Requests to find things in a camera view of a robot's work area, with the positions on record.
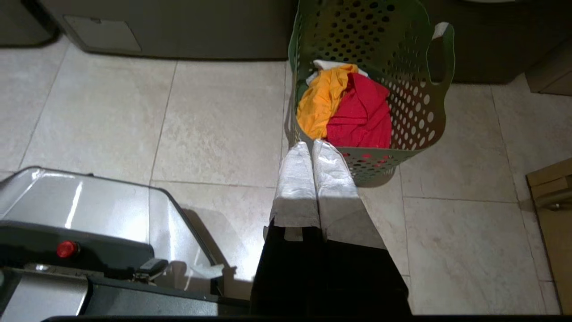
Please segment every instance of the floor tile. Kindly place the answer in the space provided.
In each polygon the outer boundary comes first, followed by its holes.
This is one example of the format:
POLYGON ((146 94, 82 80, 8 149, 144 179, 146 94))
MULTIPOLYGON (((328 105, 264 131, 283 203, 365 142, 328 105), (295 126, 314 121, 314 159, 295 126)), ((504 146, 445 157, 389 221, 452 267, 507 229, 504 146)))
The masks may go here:
POLYGON ((399 170, 385 185, 359 188, 359 194, 399 272, 409 275, 399 170))
POLYGON ((70 46, 23 166, 148 184, 175 64, 70 46))
POLYGON ((572 97, 530 93, 524 74, 492 86, 518 199, 530 198, 526 174, 572 158, 572 97))
POLYGON ((540 314, 544 304, 515 203, 404 198, 420 314, 540 314))
POLYGON ((540 282, 540 289, 542 290, 542 297, 544 298, 544 304, 546 306, 546 314, 549 315, 559 315, 560 303, 556 296, 556 290, 554 289, 553 282, 540 282))
MULTIPOLYGON (((153 182, 170 192, 181 208, 198 215, 226 262, 235 266, 236 284, 250 282, 256 274, 264 246, 274 188, 232 187, 213 184, 153 182)), ((250 289, 236 294, 232 282, 225 285, 231 297, 248 298, 250 289)))
POLYGON ((533 254, 534 265, 536 266, 538 279, 541 281, 551 281, 552 274, 546 257, 546 249, 542 241, 540 227, 536 213, 522 210, 522 218, 525 222, 526 233, 529 239, 530 250, 533 254))
POLYGON ((453 84, 445 109, 447 125, 441 139, 402 163, 403 195, 515 201, 490 87, 453 84))
POLYGON ((409 290, 409 296, 407 297, 407 301, 409 302, 409 308, 411 309, 411 313, 415 314, 415 310, 413 308, 413 294, 411 293, 411 277, 402 275, 403 281, 407 285, 407 289, 409 290))
POLYGON ((276 185, 285 62, 179 62, 153 179, 276 185))
POLYGON ((0 170, 16 171, 26 152, 69 41, 0 50, 0 170))

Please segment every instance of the grout line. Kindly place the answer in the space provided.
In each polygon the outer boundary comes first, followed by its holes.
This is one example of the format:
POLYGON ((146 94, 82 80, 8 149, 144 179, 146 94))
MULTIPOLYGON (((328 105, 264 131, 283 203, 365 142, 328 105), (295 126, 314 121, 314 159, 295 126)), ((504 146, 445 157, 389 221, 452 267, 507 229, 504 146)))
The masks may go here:
POLYGON ((171 78, 171 86, 169 87, 169 95, 167 96, 167 103, 165 103, 165 113, 163 113, 163 122, 161 122, 161 131, 159 132, 159 139, 157 140, 157 148, 155 149, 155 156, 153 158, 153 165, 151 166, 151 177, 149 178, 149 185, 153 180, 153 172, 155 171, 155 162, 157 161, 157 154, 159 153, 159 144, 161 144, 161 136, 163 135, 163 126, 165 126, 165 118, 167 117, 167 109, 169 108, 169 100, 171 98, 171 91, 173 90, 173 81, 177 73, 177 66, 179 60, 175 62, 175 69, 173 70, 173 77, 171 78))
POLYGON ((403 226, 405 227, 405 251, 407 253, 407 271, 409 278, 411 278, 411 265, 409 265, 409 240, 407 239, 407 220, 405 219, 405 200, 403 196, 403 178, 401 176, 401 165, 399 167, 399 183, 401 184, 401 207, 403 211, 403 226))
MULTIPOLYGON (((492 86, 489 85, 489 87, 490 87, 490 89, 491 89, 492 107, 493 107, 494 110, 495 110, 496 122, 497 122, 498 125, 499 125, 500 138, 502 139, 503 145, 504 145, 504 147, 505 147, 506 162, 507 162, 507 164, 509 165, 510 175, 511 175, 511 178, 512 178, 512 180, 513 180, 514 194, 517 196, 517 203, 519 203, 518 191, 517 191, 517 184, 516 184, 516 182, 515 182, 515 180, 514 180, 514 172, 513 172, 513 167, 512 167, 512 165, 511 165, 511 163, 510 163, 509 150, 508 150, 508 148, 507 148, 507 146, 506 146, 505 137, 503 136, 503 133, 502 133, 501 119, 500 119, 500 117, 499 117, 499 113, 498 113, 497 110, 496 110, 495 96, 494 96, 494 93, 493 93, 493 91, 492 91, 492 86)), ((522 221, 522 227, 524 228, 525 234, 526 234, 526 242, 528 243, 528 246, 529 246, 530 258, 532 258, 532 260, 533 260, 534 273, 536 273, 536 277, 537 277, 537 281, 538 281, 538 288, 539 288, 539 289, 541 290, 541 292, 542 292, 542 287, 541 287, 541 285, 540 285, 540 281, 541 281, 541 280, 540 280, 540 277, 539 277, 539 275, 538 275, 538 269, 537 269, 537 261, 538 261, 538 260, 534 259, 533 246, 532 246, 531 243, 530 243, 529 231, 528 231, 528 229, 526 229, 525 217, 523 216, 522 211, 521 211, 521 221, 522 221)))
POLYGON ((500 139, 502 141, 503 146, 505 147, 505 155, 506 155, 506 163, 509 166, 509 171, 510 171, 510 176, 513 180, 513 189, 514 189, 514 195, 517 198, 517 202, 518 200, 518 191, 517 191, 517 184, 514 182, 514 172, 513 172, 513 167, 510 164, 510 159, 509 159, 509 149, 506 147, 506 142, 505 142, 505 136, 502 133, 502 126, 501 126, 501 119, 499 117, 499 113, 496 111, 496 103, 495 103, 495 96, 492 92, 492 86, 489 85, 488 86, 491 90, 491 99, 492 99, 492 108, 495 110, 495 114, 496 114, 496 123, 499 125, 499 132, 500 132, 500 139))
POLYGON ((24 155, 22 155, 22 160, 20 160, 20 164, 18 165, 18 169, 16 169, 16 172, 18 172, 22 168, 22 164, 24 163, 24 159, 26 158, 26 154, 28 153, 28 149, 30 148, 30 144, 32 143, 32 138, 34 137, 35 130, 36 130, 36 128, 38 128, 39 121, 42 118, 44 110, 46 109, 47 99, 50 97, 51 90, 54 88, 55 81, 58 78, 60 70, 62 69, 63 61, 67 57, 67 53, 69 52, 69 48, 70 48, 71 44, 72 44, 72 42, 68 41, 67 47, 63 52, 62 59, 59 61, 58 71, 55 73, 54 79, 52 79, 52 81, 51 81, 50 90, 48 91, 48 93, 46 95, 46 99, 43 101, 43 104, 42 104, 42 111, 39 113, 38 119, 36 120, 36 123, 34 124, 34 129, 32 130, 32 133, 30 134, 30 139, 28 140, 28 144, 26 145, 26 149, 24 150, 24 155))
POLYGON ((151 181, 170 182, 170 183, 187 183, 187 184, 205 184, 207 186, 276 189, 276 187, 249 186, 247 184, 224 184, 224 183, 213 183, 213 182, 192 182, 192 181, 176 181, 176 180, 151 180, 151 181))
POLYGON ((409 199, 429 199, 429 200, 447 200, 447 201, 470 201, 470 202, 494 202, 494 203, 509 203, 518 204, 518 201, 493 201, 493 200, 473 200, 473 199, 454 199, 454 198, 434 198, 434 197, 410 197, 403 196, 403 198, 409 199))

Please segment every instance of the clothing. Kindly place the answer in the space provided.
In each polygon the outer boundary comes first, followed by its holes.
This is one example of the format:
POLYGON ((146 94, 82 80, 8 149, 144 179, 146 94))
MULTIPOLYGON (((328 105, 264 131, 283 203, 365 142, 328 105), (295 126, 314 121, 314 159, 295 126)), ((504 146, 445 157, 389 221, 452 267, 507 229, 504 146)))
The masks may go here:
MULTIPOLYGON (((323 70, 323 69, 332 69, 332 68, 336 68, 336 67, 340 67, 345 65, 345 62, 337 62, 337 61, 329 61, 329 60, 320 60, 317 59, 315 61, 313 61, 313 64, 316 68, 318 68, 318 70, 323 70)), ((366 72, 364 72, 361 69, 357 70, 358 73, 362 74, 363 76, 368 76, 366 72)), ((306 79, 306 84, 308 86, 310 86, 310 83, 316 78, 318 77, 318 71, 313 72, 310 76, 308 76, 308 78, 306 79)))
POLYGON ((301 129, 312 140, 327 136, 326 125, 336 113, 348 84, 348 74, 356 73, 356 65, 321 70, 306 90, 296 112, 301 129))
POLYGON ((327 125, 328 141, 337 147, 389 148, 388 95, 385 87, 371 79, 349 74, 346 94, 327 125))

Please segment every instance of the red clothing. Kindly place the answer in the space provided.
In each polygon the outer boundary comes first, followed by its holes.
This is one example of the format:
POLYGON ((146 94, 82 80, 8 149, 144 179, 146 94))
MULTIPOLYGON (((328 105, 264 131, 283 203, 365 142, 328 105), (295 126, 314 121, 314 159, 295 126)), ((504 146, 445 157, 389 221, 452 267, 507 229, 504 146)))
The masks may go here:
POLYGON ((337 112, 327 125, 328 141, 337 147, 389 148, 391 116, 389 91, 357 73, 348 75, 348 86, 337 112))

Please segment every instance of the red button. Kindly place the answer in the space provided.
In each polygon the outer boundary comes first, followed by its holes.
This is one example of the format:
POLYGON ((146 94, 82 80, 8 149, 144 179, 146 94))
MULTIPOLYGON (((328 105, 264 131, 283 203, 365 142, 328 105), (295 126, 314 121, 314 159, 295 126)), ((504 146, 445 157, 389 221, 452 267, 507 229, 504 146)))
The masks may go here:
POLYGON ((56 253, 61 258, 70 258, 77 253, 78 246, 74 241, 63 241, 58 245, 56 253))

